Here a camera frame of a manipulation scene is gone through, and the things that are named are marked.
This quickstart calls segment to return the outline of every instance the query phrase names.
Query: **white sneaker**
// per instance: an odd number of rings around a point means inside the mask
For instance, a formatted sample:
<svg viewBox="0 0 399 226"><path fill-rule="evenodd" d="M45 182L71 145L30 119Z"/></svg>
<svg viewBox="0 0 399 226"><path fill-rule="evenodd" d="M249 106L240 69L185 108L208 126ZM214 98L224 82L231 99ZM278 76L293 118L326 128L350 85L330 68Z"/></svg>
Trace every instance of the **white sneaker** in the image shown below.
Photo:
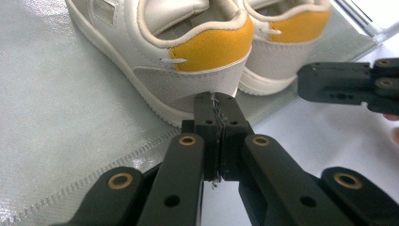
<svg viewBox="0 0 399 226"><path fill-rule="evenodd" d="M234 95L253 24L226 0L66 0L73 21L149 106L180 126L201 92Z"/></svg>
<svg viewBox="0 0 399 226"><path fill-rule="evenodd" d="M233 0L250 15L255 35L239 89L268 95L287 88L323 33L329 0Z"/></svg>

